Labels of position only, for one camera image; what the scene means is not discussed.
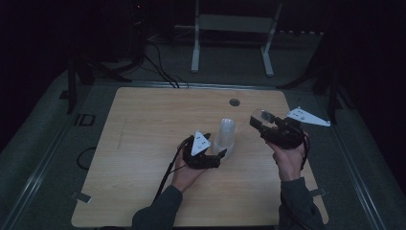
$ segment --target vr controller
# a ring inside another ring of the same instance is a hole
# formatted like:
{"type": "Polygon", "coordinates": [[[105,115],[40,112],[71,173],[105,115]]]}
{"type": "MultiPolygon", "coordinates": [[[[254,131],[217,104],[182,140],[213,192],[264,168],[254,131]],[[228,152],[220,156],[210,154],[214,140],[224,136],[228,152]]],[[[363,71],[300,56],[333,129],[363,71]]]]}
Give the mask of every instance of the vr controller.
{"type": "Polygon", "coordinates": [[[289,117],[282,120],[262,109],[252,114],[250,125],[259,131],[261,138],[286,150],[295,149],[305,140],[299,121],[289,117]],[[267,126],[274,123],[278,128],[267,126]]]}
{"type": "MultiPolygon", "coordinates": [[[[203,135],[206,139],[210,138],[210,133],[203,135]]],[[[206,150],[200,151],[198,154],[192,154],[194,137],[189,138],[185,144],[183,150],[183,160],[188,164],[189,167],[197,170],[218,168],[220,166],[220,160],[223,158],[227,152],[227,149],[219,152],[218,155],[206,155],[206,150]]]]}

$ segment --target light wood surface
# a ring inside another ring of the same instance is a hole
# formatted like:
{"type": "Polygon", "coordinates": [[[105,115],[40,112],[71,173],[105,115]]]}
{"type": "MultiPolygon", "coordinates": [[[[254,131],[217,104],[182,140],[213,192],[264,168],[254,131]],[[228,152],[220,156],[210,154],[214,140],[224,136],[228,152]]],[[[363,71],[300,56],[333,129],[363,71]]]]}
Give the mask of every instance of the light wood surface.
{"type": "MultiPolygon", "coordinates": [[[[73,225],[130,226],[152,202],[177,146],[197,130],[213,141],[223,118],[236,122],[234,152],[185,192],[175,226],[277,225],[281,182],[273,151],[249,125],[257,108],[281,118],[289,111],[279,91],[120,88],[82,188],[92,200],[78,201],[73,225]]],[[[307,163],[302,175],[309,190],[317,188],[307,163]]],[[[328,222],[322,199],[314,200],[328,222]]]]}

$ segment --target black tape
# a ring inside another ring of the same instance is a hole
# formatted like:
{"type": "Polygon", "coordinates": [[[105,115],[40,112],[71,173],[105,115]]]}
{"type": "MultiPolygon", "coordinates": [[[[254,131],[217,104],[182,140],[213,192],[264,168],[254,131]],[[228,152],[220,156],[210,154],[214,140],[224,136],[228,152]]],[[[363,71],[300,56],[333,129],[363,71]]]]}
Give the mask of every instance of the black tape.
{"type": "Polygon", "coordinates": [[[78,114],[75,122],[74,127],[90,127],[95,123],[96,116],[91,114],[78,114]]]}
{"type": "Polygon", "coordinates": [[[83,193],[79,193],[79,192],[73,192],[73,193],[70,195],[70,197],[71,197],[72,199],[80,200],[80,201],[85,202],[85,203],[89,203],[90,200],[92,200],[92,196],[86,195],[86,194],[83,194],[83,193]]]}
{"type": "Polygon", "coordinates": [[[311,196],[324,196],[326,194],[328,194],[328,190],[324,189],[324,188],[320,188],[320,189],[315,189],[310,191],[311,196]]]}

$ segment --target cable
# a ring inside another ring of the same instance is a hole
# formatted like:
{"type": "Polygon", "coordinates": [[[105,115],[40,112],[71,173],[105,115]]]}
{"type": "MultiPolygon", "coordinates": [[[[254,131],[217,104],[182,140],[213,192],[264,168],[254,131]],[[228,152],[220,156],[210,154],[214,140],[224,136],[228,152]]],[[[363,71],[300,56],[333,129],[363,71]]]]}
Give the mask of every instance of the cable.
{"type": "Polygon", "coordinates": [[[310,151],[310,139],[308,138],[308,136],[304,133],[304,159],[302,161],[302,167],[301,170],[304,168],[305,166],[305,161],[307,160],[307,155],[308,152],[310,151]]]}
{"type": "MultiPolygon", "coordinates": [[[[153,70],[150,70],[150,69],[147,69],[146,67],[140,66],[140,68],[142,68],[143,70],[147,70],[147,71],[149,71],[149,72],[152,72],[152,73],[154,73],[154,74],[160,75],[158,72],[153,71],[153,70]]],[[[183,83],[185,83],[185,84],[186,84],[186,88],[189,88],[189,84],[188,84],[186,81],[182,80],[180,77],[178,77],[178,76],[176,76],[176,75],[173,75],[173,76],[176,77],[176,78],[178,78],[178,79],[179,79],[180,81],[182,81],[183,83]]]]}
{"type": "Polygon", "coordinates": [[[142,68],[141,65],[142,65],[142,63],[141,63],[140,65],[138,65],[137,68],[134,68],[134,69],[132,69],[131,71],[128,71],[127,73],[123,74],[123,76],[126,76],[126,75],[129,75],[129,74],[134,73],[134,72],[137,71],[139,68],[142,68]]]}
{"type": "Polygon", "coordinates": [[[80,163],[80,159],[81,159],[81,157],[84,155],[84,153],[87,152],[87,151],[89,151],[89,150],[96,150],[96,147],[91,147],[91,148],[87,148],[87,149],[83,150],[83,151],[79,154],[79,156],[78,156],[78,158],[77,158],[77,164],[78,164],[78,166],[79,166],[81,169],[86,170],[86,171],[89,170],[89,167],[83,166],[83,165],[80,163]]]}
{"type": "Polygon", "coordinates": [[[188,144],[189,141],[192,140],[192,138],[194,138],[194,137],[193,137],[193,136],[188,137],[187,139],[185,139],[185,140],[178,146],[177,152],[175,153],[175,156],[173,157],[172,162],[170,162],[170,164],[169,164],[169,166],[168,166],[168,168],[167,168],[167,171],[165,172],[165,175],[164,175],[164,177],[162,178],[161,184],[159,185],[158,191],[156,192],[155,198],[153,199],[152,202],[154,202],[154,201],[158,198],[158,196],[162,193],[162,190],[164,189],[164,185],[165,185],[165,183],[167,182],[168,176],[172,173],[171,169],[172,169],[172,167],[173,167],[173,165],[174,165],[174,163],[175,163],[175,161],[176,161],[177,156],[179,155],[180,150],[181,150],[183,147],[185,147],[185,145],[188,144]]]}
{"type": "Polygon", "coordinates": [[[155,67],[155,69],[158,71],[158,74],[159,74],[164,80],[166,80],[170,85],[172,85],[173,88],[176,88],[176,87],[179,88],[179,85],[178,85],[177,83],[176,83],[176,86],[172,83],[172,81],[176,81],[176,80],[174,80],[172,77],[168,77],[168,76],[164,75],[164,74],[160,71],[159,67],[158,67],[147,55],[145,55],[145,58],[146,58],[147,61],[149,61],[149,63],[152,64],[153,67],[155,67]]]}
{"type": "Polygon", "coordinates": [[[156,64],[153,64],[155,68],[157,68],[158,71],[160,71],[161,75],[165,75],[166,77],[170,78],[171,80],[175,81],[177,88],[179,88],[179,84],[178,82],[172,77],[176,77],[179,81],[182,81],[183,83],[185,83],[187,85],[187,87],[189,88],[189,84],[184,81],[182,78],[180,78],[179,76],[175,76],[175,75],[170,75],[167,72],[165,72],[163,66],[162,66],[162,59],[161,59],[161,52],[159,51],[159,48],[157,45],[153,44],[152,42],[147,42],[148,45],[151,45],[155,48],[156,52],[158,53],[158,61],[159,61],[159,67],[156,64]]]}

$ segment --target white metal frame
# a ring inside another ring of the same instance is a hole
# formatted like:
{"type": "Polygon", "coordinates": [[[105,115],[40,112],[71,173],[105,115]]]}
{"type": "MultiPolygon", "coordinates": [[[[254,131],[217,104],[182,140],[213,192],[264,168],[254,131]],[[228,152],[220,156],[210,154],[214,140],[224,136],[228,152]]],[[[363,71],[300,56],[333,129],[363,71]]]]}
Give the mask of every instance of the white metal frame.
{"type": "Polygon", "coordinates": [[[274,70],[269,57],[269,48],[271,47],[272,39],[278,24],[278,19],[281,15],[282,3],[279,3],[273,18],[200,14],[199,4],[199,0],[195,0],[194,47],[192,55],[193,73],[197,73],[199,71],[200,30],[220,30],[268,33],[268,39],[265,45],[260,47],[260,52],[262,55],[266,76],[274,76],[274,70]]]}

